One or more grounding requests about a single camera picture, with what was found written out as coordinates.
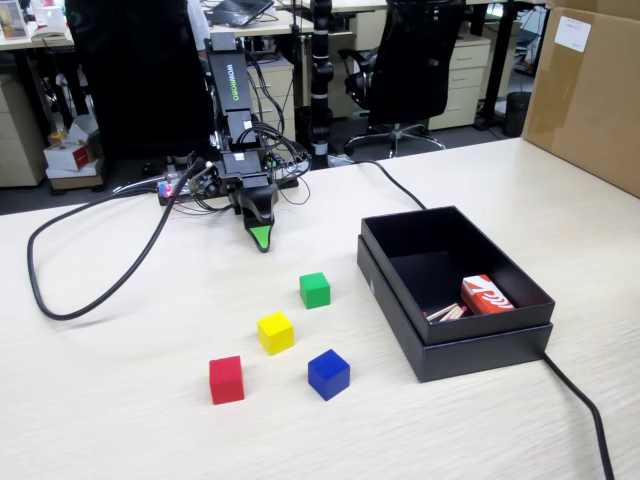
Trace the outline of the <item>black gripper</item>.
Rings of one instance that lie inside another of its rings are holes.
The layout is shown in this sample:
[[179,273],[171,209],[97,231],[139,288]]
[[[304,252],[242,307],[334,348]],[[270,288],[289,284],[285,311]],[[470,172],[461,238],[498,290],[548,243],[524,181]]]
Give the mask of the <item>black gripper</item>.
[[270,183],[257,150],[223,153],[217,162],[219,190],[222,194],[238,192],[245,230],[257,249],[267,253],[275,217],[273,207],[278,189]]

